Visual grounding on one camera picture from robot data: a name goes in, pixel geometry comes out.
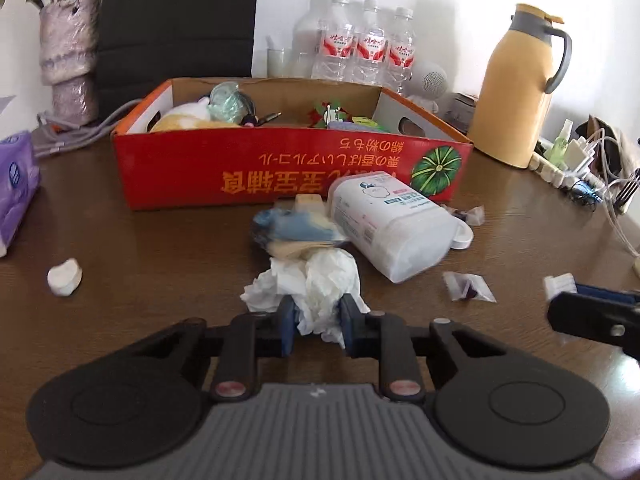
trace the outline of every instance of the red cardboard box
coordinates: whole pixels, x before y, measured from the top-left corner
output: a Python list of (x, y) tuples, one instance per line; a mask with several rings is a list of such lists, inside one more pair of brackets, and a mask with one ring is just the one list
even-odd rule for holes
[[(340, 176), (380, 170), (446, 202), (472, 150), (452, 126), (386, 89), (305, 79), (239, 80), (258, 117), (282, 112), (268, 125), (147, 133), (158, 112), (196, 101), (221, 81), (169, 80), (120, 122), (113, 143), (130, 208), (326, 196)], [(339, 103), (395, 134), (310, 128), (310, 114), (321, 102)]]

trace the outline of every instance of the ribbed surface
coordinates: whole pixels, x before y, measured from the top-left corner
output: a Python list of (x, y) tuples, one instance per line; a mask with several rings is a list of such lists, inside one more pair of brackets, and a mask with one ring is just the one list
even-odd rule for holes
[(46, 463), (32, 480), (600, 480), (590, 465), (509, 472), (450, 448), (415, 406), (366, 384), (266, 384), (248, 402), (212, 410), (184, 446), (152, 463), (80, 471)]

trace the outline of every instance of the vase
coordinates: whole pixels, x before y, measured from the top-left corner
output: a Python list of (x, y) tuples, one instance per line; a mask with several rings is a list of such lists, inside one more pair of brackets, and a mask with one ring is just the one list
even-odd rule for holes
[(42, 82), (52, 86), (53, 115), (82, 126), (98, 117), (92, 72), (100, 0), (62, 0), (40, 11)]

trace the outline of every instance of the green pumpkin illustration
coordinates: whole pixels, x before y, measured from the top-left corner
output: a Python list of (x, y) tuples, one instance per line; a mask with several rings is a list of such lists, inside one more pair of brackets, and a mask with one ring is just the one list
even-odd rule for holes
[(440, 146), (424, 154), (411, 174), (411, 187), (424, 196), (442, 193), (456, 177), (462, 157), (453, 146)]

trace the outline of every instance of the wooden table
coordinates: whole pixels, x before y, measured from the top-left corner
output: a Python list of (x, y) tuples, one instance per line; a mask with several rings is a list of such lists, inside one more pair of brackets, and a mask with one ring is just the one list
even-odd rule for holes
[[(131, 212), (108, 141), (44, 161), (42, 176), (14, 245), (0, 260), (0, 477), (6, 480), (39, 464), (24, 412), (41, 384), (187, 317), (228, 323), (245, 310), (238, 298), (243, 287), (269, 265), (248, 235), (263, 206)], [(471, 248), (451, 251), (401, 285), (353, 250), (364, 300), (412, 325), (450, 317), (593, 381), (612, 411), (596, 463), (617, 478), (631, 475), (640, 469), (638, 363), (595, 342), (563, 346), (545, 320), (542, 280), (572, 272), (581, 283), (640, 288), (633, 258), (601, 210), (592, 214), (529, 171), (474, 153), (453, 205), (480, 204), (486, 223), (475, 229)], [(78, 259), (84, 278), (72, 297), (56, 298), (46, 274), (69, 257)], [(481, 274), (497, 303), (452, 303), (443, 270)], [(337, 345), (311, 338), (296, 345), (291, 359), (263, 363), (263, 377), (376, 381), (371, 360), (349, 360)]]

